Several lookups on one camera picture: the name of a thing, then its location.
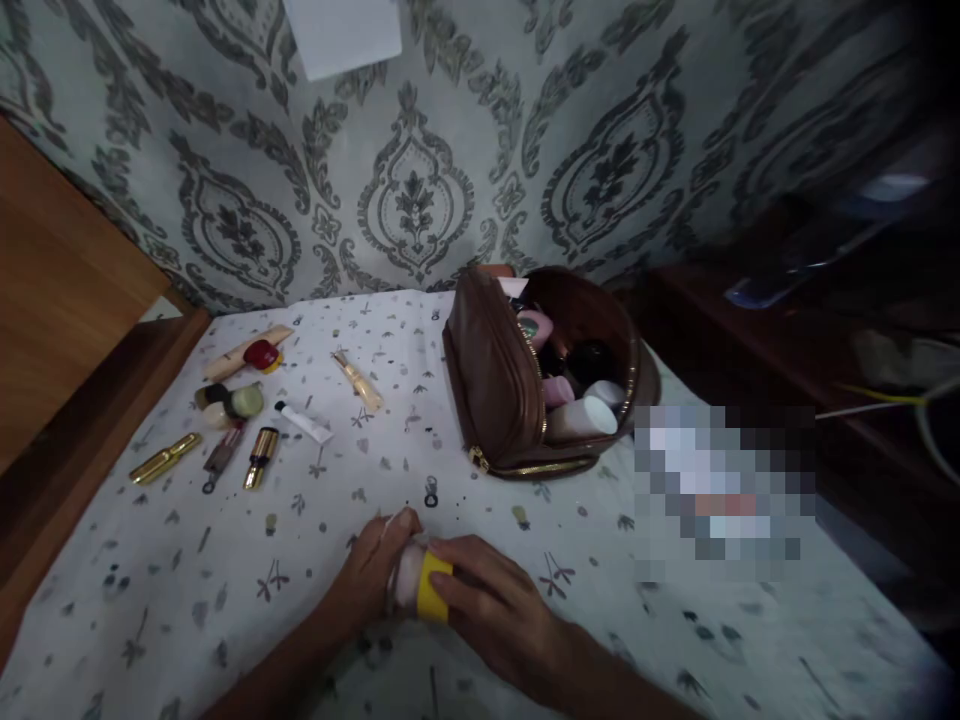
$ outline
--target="white cable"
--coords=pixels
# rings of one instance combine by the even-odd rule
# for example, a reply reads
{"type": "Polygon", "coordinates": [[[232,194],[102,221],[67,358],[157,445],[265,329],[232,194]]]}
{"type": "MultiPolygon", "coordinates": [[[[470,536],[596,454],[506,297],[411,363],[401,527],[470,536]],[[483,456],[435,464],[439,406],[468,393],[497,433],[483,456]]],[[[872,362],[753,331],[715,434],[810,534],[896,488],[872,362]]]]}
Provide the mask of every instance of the white cable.
{"type": "Polygon", "coordinates": [[[830,417],[840,417],[841,415],[855,415],[856,413],[867,412],[868,410],[883,410],[888,407],[900,407],[904,403],[875,403],[874,405],[860,405],[855,408],[847,408],[846,410],[833,410],[828,413],[820,413],[819,415],[814,415],[814,420],[826,420],[830,417]]]}
{"type": "Polygon", "coordinates": [[[960,387],[960,377],[948,380],[943,385],[927,391],[923,396],[927,402],[923,405],[917,405],[916,413],[917,427],[920,429],[920,437],[923,439],[923,444],[929,451],[933,461],[941,470],[943,470],[944,474],[948,478],[953,480],[957,485],[960,485],[960,475],[957,474],[956,470],[950,467],[950,463],[947,462],[947,459],[940,452],[940,448],[937,447],[936,440],[933,439],[933,433],[930,430],[930,416],[927,413],[927,407],[934,399],[940,397],[941,395],[946,395],[951,391],[955,391],[958,387],[960,387]]]}

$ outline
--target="wall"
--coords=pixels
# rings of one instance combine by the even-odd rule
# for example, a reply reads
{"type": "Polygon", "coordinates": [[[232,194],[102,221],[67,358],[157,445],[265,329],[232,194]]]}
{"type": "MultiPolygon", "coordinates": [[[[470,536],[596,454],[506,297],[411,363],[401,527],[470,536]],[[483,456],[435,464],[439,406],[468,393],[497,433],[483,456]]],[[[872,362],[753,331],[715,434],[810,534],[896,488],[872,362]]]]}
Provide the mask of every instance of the wall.
{"type": "Polygon", "coordinates": [[[216,312],[713,242],[914,105],[899,3],[404,0],[307,83],[279,0],[2,0],[0,108],[216,312]]]}

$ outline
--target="patterned tablecloth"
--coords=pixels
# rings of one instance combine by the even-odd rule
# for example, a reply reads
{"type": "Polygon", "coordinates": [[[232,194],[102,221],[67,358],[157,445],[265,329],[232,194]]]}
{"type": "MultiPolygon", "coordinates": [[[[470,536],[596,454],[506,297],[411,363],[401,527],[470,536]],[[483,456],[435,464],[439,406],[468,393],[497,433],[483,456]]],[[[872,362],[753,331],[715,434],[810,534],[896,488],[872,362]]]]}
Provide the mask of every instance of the patterned tablecloth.
{"type": "MultiPolygon", "coordinates": [[[[363,524],[409,504],[431,534],[477,533],[514,557],[558,613],[709,716],[917,717],[946,671],[814,523],[793,579],[640,583],[645,519],[630,438],[574,478],[478,477],[444,368],[452,300],[403,291],[216,319],[40,586],[0,679],[0,716],[197,716],[317,603],[363,524]],[[201,370],[277,323],[296,330],[284,366],[245,369],[228,386],[262,379],[268,406],[306,407],[335,437],[319,448],[265,410],[204,495],[201,466],[218,433],[193,403],[201,370]],[[364,411],[330,357],[338,347],[373,379],[385,410],[364,411]],[[246,456],[268,424],[283,433],[278,454],[262,488],[245,492],[246,456]],[[203,446],[173,472],[147,487],[127,480],[191,430],[203,446]],[[431,489],[434,509],[424,504],[431,489]]],[[[702,404],[661,370],[663,404],[702,404]]],[[[676,540],[659,542],[668,554],[676,540]]],[[[447,628],[414,622],[370,629],[316,687],[319,717],[552,715],[447,628]]]]}

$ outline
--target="brown cosmetic bag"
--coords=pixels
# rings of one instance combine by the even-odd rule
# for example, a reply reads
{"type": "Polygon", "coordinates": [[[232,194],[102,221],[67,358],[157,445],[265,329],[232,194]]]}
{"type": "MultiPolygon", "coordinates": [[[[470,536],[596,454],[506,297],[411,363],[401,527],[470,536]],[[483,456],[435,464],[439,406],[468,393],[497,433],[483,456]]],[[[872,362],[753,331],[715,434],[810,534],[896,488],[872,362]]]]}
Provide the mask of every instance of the brown cosmetic bag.
{"type": "Polygon", "coordinates": [[[626,310],[608,292],[562,268],[530,273],[524,298],[554,323],[561,348],[602,340],[617,363],[627,400],[615,411],[616,435],[555,445],[544,441],[546,407],[533,346],[496,278],[477,268],[460,276],[443,346],[457,415],[471,461],[508,480],[544,480],[596,465],[600,453],[633,430],[634,405],[660,401],[656,364],[626,310]]]}

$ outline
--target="wooden cabinet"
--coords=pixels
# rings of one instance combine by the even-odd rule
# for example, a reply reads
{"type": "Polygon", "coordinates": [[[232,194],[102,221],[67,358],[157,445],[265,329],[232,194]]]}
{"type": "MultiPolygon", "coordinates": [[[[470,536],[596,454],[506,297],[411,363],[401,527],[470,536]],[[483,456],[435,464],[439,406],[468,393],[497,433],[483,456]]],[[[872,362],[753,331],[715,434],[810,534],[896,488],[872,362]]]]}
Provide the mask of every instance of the wooden cabinet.
{"type": "Polygon", "coordinates": [[[50,564],[209,323],[0,118],[0,665],[50,564]],[[183,317],[138,324],[161,295],[183,317]]]}
{"type": "Polygon", "coordinates": [[[0,120],[0,473],[170,285],[0,120]]]}

